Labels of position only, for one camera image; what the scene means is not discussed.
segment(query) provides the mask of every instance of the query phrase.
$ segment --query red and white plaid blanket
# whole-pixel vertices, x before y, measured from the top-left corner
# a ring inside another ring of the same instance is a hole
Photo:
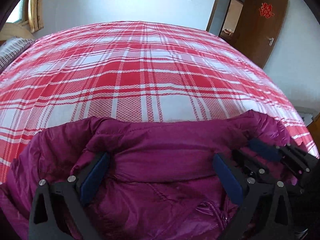
[[[39,131],[90,116],[131,122],[269,114],[317,155],[268,76],[225,41],[181,26],[112,22],[40,38],[0,75],[0,182]]]

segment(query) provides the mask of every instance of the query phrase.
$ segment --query red paper cutout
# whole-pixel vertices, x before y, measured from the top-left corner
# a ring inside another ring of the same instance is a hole
[[[272,5],[267,4],[265,2],[262,3],[261,8],[259,8],[260,15],[264,16],[265,18],[270,18],[271,16],[274,16],[275,14],[272,12]]]

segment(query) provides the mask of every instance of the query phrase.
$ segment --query purple jacket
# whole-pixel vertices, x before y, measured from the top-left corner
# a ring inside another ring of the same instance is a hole
[[[0,207],[22,239],[40,179],[76,175],[96,152],[112,155],[111,168],[85,211],[110,239],[216,239],[236,212],[212,169],[215,153],[229,156],[257,137],[270,145],[295,144],[285,127],[265,114],[202,122],[129,123],[87,118],[46,129],[14,160],[0,186]],[[279,179],[292,176],[266,164]],[[67,218],[74,238],[80,239]]]

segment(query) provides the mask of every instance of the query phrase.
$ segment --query door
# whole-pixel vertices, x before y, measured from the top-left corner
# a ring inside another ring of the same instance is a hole
[[[280,33],[287,5],[288,0],[245,0],[231,46],[263,68]]]

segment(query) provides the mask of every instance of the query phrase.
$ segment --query pillow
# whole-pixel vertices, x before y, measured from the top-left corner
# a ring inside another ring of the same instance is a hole
[[[12,37],[0,46],[0,74],[35,40]]]

